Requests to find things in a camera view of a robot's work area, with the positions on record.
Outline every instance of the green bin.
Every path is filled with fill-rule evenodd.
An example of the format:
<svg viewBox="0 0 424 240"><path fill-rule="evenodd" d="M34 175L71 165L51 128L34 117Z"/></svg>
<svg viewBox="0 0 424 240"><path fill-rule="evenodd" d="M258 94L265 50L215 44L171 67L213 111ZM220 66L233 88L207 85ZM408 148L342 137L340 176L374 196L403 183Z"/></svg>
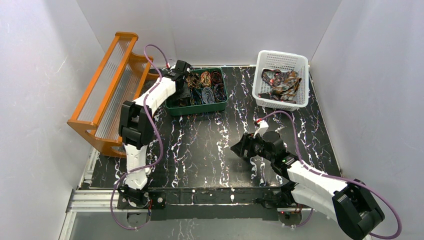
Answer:
<svg viewBox="0 0 424 240"><path fill-rule="evenodd" d="M192 70L190 72L197 73L202 75L203 72L213 72L218 71L221 73L222 76L222 83L224 85L224 94L225 94L225 101L222 102L215 102L215 103L208 103L208 104L200 104L200 105L193 105L193 106L175 106L172 105L171 98L168 98L165 101L165 107L168 109L168 112L171 116L181 116L181 115L189 115L189 114L200 114L200 113L208 113L208 112L217 112L217 111L223 111L227 107L228 102L228 92L227 92L227 86L226 82L223 76L223 71L220 68L205 68L205 69L198 69L198 70Z"/></svg>

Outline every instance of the marble tabletop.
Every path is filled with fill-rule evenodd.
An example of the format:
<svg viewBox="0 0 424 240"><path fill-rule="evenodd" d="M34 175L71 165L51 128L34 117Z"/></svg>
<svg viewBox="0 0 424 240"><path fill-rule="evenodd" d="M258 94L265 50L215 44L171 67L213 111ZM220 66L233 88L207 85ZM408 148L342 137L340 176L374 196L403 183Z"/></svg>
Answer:
<svg viewBox="0 0 424 240"><path fill-rule="evenodd" d="M287 182L276 175L270 162L261 157L244 160L230 147L243 133L255 131L254 119L273 112L257 106L252 96L255 67L221 67L228 92L224 111L171 116L162 105L154 119L164 145L164 158L152 169L149 188L246 188L277 187ZM153 84L144 86L144 90ZM296 125L296 137L302 158L315 168L340 176L323 117L309 81L309 102L290 113ZM277 131L295 153L290 120L274 115L268 120L269 131ZM147 161L159 156L155 139L147 149ZM110 189L126 171L126 159L99 155L92 181L86 189Z"/></svg>

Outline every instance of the wooden rack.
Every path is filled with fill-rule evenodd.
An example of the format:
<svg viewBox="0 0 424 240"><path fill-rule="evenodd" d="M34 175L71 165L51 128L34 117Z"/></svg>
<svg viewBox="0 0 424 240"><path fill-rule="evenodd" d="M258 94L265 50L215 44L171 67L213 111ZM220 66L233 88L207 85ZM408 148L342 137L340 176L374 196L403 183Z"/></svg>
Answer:
<svg viewBox="0 0 424 240"><path fill-rule="evenodd" d="M138 36L117 32L67 124L106 156L126 158L118 135L121 104L141 95L151 64L132 52Z"/></svg>

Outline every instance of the purple cable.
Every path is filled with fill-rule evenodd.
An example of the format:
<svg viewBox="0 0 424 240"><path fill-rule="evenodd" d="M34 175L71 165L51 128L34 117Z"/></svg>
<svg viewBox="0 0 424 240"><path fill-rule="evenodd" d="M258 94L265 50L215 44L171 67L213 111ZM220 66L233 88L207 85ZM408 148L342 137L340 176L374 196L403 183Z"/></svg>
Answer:
<svg viewBox="0 0 424 240"><path fill-rule="evenodd" d="M270 114L266 115L265 117L262 117L261 119L259 119L259 121L260 120L264 120L264 119L268 118L269 116L274 115L274 114L278 114L278 113L285 114L290 119L290 121L291 121L291 125L293 126L293 132L294 132L294 144L295 144L295 147L296 147L296 153L297 153L297 156L299 157L299 161L302 163L302 165L309 172L311 172L313 174L320 175L320 176L323 176L324 178L328 178L328 179L335 179L335 180L340 180L340 181L348 182L348 183L351 183L351 184L355 184L355 185L357 185L357 186L359 186L361 188L364 188L364 189L370 191L375 196L377 196L377 198L381 199L383 201L383 203L385 203L387 205L387 207L393 212L394 217L396 218L396 221L397 221L397 231L396 231L395 234L393 234L391 236L381 236L381 235L377 235L377 234L374 234L374 233L370 233L369 235L371 235L373 237L376 237L376 238L379 238L379 239L395 239L395 238L397 238L401 234L401 232L402 232L401 217L399 216L398 212L396 212L395 208L389 203L389 201L387 201L387 199L385 199L382 195L380 195L374 189L372 189L369 186L366 186L366 185L364 185L364 184L362 184L360 182L357 182L357 181L354 181L354 180L350 180L350 179L344 178L344 177L332 176L332 175L328 175L328 174L321 174L320 172L317 172L314 169L312 169L311 166L309 166L302 159L301 151L299 150L299 145L298 145L298 138L296 137L297 132L296 132L296 127L295 127L295 122L293 121L293 118L290 116L290 114L288 114L285 111L278 110L278 111L271 112ZM306 221L303 222L303 223L301 223L301 224L302 225L305 224L309 220L310 217L311 216L309 216L306 219Z"/></svg>
<svg viewBox="0 0 424 240"><path fill-rule="evenodd" d="M162 53L163 58L165 58L166 66L169 67L169 63L167 61L167 57L165 56L165 53L159 47L157 47L156 45L153 45L153 44L148 44L148 45L146 45L144 47L144 56L146 57L147 61L153 66L153 68L159 74L159 81L152 88L150 88L150 90L147 92L146 96L144 97L143 106L144 106L144 111L146 113L149 112L149 110L148 110L148 108L146 106L146 100L147 100L149 94L155 88L157 88L158 85L159 85L159 83L162 81L162 73L161 73L161 71L159 71L159 69L153 64L153 62L149 59L149 56L146 53L146 48L148 46L152 46L152 47L157 48ZM146 168L150 168L150 167L153 167L153 166L157 165L162 160L162 157L164 155L164 144L162 143L161 135L159 134L158 128L156 127L155 122L153 121L152 117L149 114L146 114L146 115L147 115L148 121L150 122L151 126L153 127L153 131L154 131L154 134L156 135L157 141L159 142L160 155L159 155L159 157L157 158L157 160L154 163L149 164L149 165L145 165L145 166L140 166L140 167L134 168L134 169L129 170L128 172L126 172L124 175L122 175L118 179L118 181L113 185L112 196L110 198L110 213L112 214L112 218L115 220L116 224L118 224L119 226L121 226L122 228L124 228L126 230L137 230L137 229L140 229L140 228L144 227L146 224L148 224L149 222L145 222L145 223L141 224L140 226L136 226L136 227L127 227L127 226L122 225L118 221L117 217L115 216L114 207L113 207L114 195L115 195L115 191L118 188L118 185L128 176L128 174L133 173L133 172L138 171L138 170L141 170L141 169L146 169Z"/></svg>

